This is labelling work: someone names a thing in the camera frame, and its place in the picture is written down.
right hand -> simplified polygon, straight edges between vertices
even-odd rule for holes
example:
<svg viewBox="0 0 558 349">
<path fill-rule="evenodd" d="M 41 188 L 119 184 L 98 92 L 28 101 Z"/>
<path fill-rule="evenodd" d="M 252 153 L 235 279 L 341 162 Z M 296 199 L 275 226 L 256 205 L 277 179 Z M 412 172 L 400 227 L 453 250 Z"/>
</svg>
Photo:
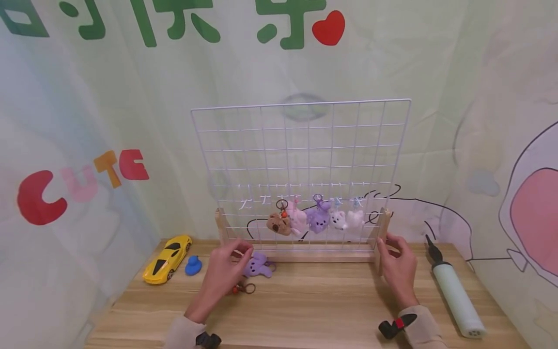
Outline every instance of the right hand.
<svg viewBox="0 0 558 349">
<path fill-rule="evenodd" d="M 389 250 L 386 245 L 397 251 Z M 387 233 L 387 240 L 378 239 L 378 251 L 382 259 L 382 272 L 401 310 L 418 305 L 415 290 L 417 257 L 401 236 Z"/>
<path fill-rule="evenodd" d="M 190 302 L 184 316 L 195 323 L 205 323 L 217 302 L 240 281 L 253 251 L 252 244 L 242 240 L 230 241 L 213 250 L 201 289 Z M 240 257 L 238 263 L 232 263 L 231 256 Z"/>
</svg>

wooden stand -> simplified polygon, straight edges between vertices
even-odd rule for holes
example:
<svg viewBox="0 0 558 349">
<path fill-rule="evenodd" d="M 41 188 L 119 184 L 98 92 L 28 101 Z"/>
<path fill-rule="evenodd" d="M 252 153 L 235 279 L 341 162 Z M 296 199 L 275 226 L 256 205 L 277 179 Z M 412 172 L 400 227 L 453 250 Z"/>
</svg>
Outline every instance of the wooden stand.
<svg viewBox="0 0 558 349">
<path fill-rule="evenodd" d="M 239 237 L 231 229 L 225 211 L 218 208 L 215 211 L 215 222 L 219 230 L 221 245 L 225 245 L 231 239 Z M 348 263 L 376 263 L 379 269 L 379 254 L 374 253 L 376 249 L 376 238 L 386 238 L 387 227 L 391 212 L 382 208 L 378 217 L 378 224 L 372 229 L 368 243 L 344 243 L 343 250 L 339 250 L 341 242 L 321 243 L 308 242 L 259 242 L 255 249 L 264 253 L 268 260 L 273 262 L 348 262 Z"/>
<path fill-rule="evenodd" d="M 381 238 L 383 241 L 386 240 L 387 236 L 387 227 L 389 226 L 389 220 L 391 219 L 391 211 L 384 209 L 380 210 L 380 216 L 378 217 L 378 224 L 372 229 L 370 236 L 368 237 L 368 243 L 372 246 L 372 249 L 376 252 L 374 253 L 374 267 L 376 268 L 376 272 L 378 275 L 382 275 L 382 260 L 380 258 L 380 253 L 376 251 L 376 246 L 378 243 L 378 238 Z"/>
</svg>

beige sleeve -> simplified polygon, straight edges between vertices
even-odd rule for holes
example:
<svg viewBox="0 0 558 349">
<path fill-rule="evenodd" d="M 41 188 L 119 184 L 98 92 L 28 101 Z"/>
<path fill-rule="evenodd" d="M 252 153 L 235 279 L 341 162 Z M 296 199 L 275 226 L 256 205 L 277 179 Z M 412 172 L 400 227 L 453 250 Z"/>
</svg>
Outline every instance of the beige sleeve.
<svg viewBox="0 0 558 349">
<path fill-rule="evenodd" d="M 404 309 L 399 316 L 411 313 L 417 314 L 417 318 L 405 327 L 405 336 L 413 349 L 447 349 L 430 310 L 423 305 L 416 305 Z"/>
<path fill-rule="evenodd" d="M 195 323 L 184 316 L 177 317 L 171 323 L 163 349 L 194 349 L 196 337 L 204 333 L 205 325 Z"/>
</svg>

white plush keychain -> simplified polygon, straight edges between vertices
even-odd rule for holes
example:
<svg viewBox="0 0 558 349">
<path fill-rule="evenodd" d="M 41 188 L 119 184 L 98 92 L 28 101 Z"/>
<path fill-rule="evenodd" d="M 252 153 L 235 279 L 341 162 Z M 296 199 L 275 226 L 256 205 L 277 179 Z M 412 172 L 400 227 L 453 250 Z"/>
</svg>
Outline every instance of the white plush keychain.
<svg viewBox="0 0 558 349">
<path fill-rule="evenodd" d="M 288 202 L 286 211 L 291 219 L 291 232 L 296 236 L 302 236 L 308 229 L 306 228 L 306 213 L 296 207 L 298 203 L 299 196 L 295 195 L 294 202 Z"/>
<path fill-rule="evenodd" d="M 329 209 L 329 224 L 337 230 L 345 230 L 348 228 L 345 222 L 345 212 L 340 211 L 341 200 L 335 198 L 335 208 Z"/>
<path fill-rule="evenodd" d="M 358 209 L 359 207 L 362 207 L 360 200 L 358 198 L 354 198 L 353 210 L 347 212 L 347 225 L 351 229 L 362 229 L 362 227 L 364 227 L 364 212 L 361 209 Z"/>
</svg>

fabric backdrop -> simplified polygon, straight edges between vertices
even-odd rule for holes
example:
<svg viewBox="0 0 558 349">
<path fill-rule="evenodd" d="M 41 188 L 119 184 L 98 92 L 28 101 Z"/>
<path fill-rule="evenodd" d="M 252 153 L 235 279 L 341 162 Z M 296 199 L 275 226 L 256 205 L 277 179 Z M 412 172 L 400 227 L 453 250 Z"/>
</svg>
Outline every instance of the fabric backdrop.
<svg viewBox="0 0 558 349">
<path fill-rule="evenodd" d="M 160 238 L 217 237 L 191 108 L 292 96 L 411 98 L 390 205 L 420 224 L 392 229 L 434 222 L 528 343 L 558 346 L 556 2 L 0 0 L 0 18 L 5 347 L 81 347 Z"/>
</svg>

